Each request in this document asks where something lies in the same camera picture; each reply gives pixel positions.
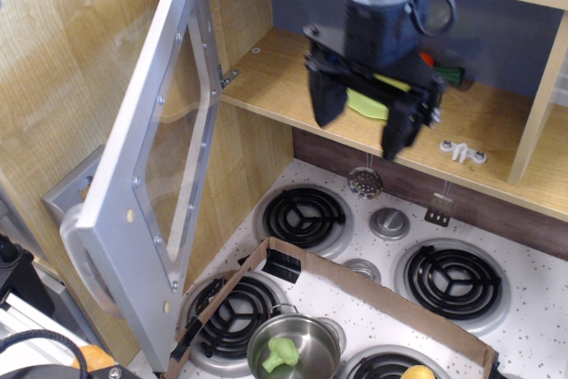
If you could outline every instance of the green broccoli toy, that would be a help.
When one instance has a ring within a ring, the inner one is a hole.
[[[271,353],[263,362],[264,370],[271,373],[280,364],[295,366],[300,359],[300,352],[291,339],[287,337],[273,337],[268,341]]]

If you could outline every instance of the cable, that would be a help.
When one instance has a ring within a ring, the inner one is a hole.
[[[445,1],[447,2],[448,6],[450,7],[450,19],[447,21],[447,23],[443,27],[441,27],[440,29],[438,29],[435,32],[429,31],[424,27],[424,25],[422,24],[422,22],[420,20],[420,17],[418,16],[418,11],[417,11],[419,9],[418,5],[415,4],[414,2],[411,3],[411,6],[412,6],[412,12],[411,12],[412,21],[413,21],[416,29],[421,34],[428,36],[428,37],[441,36],[447,30],[449,30],[450,27],[455,23],[455,20],[456,20],[456,17],[457,17],[455,1],[454,0],[445,0]]]
[[[75,345],[70,339],[66,338],[63,335],[60,335],[59,333],[52,332],[51,330],[27,330],[25,332],[10,335],[5,339],[0,339],[0,354],[16,343],[21,343],[35,338],[51,339],[52,341],[56,341],[65,345],[69,350],[71,350],[71,352],[77,357],[77,360],[79,361],[79,379],[89,379],[89,373],[87,372],[87,362],[85,361],[85,357],[81,353],[81,350],[79,350],[79,347]]]

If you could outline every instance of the cooking pot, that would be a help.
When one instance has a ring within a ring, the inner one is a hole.
[[[273,337],[291,339],[300,352],[295,366],[282,364],[268,373],[262,363]],[[248,342],[248,367],[256,379],[330,379],[339,366],[341,351],[335,335],[321,320],[289,312],[268,319]]]

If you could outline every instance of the stove knob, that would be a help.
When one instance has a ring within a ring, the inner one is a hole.
[[[398,209],[384,208],[377,210],[369,226],[374,235],[385,240],[399,240],[410,231],[408,217]]]

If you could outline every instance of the open cabinet door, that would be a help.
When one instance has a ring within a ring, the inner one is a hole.
[[[62,226],[83,244],[87,287],[154,371],[175,343],[219,74],[208,0],[160,0],[88,196]]]

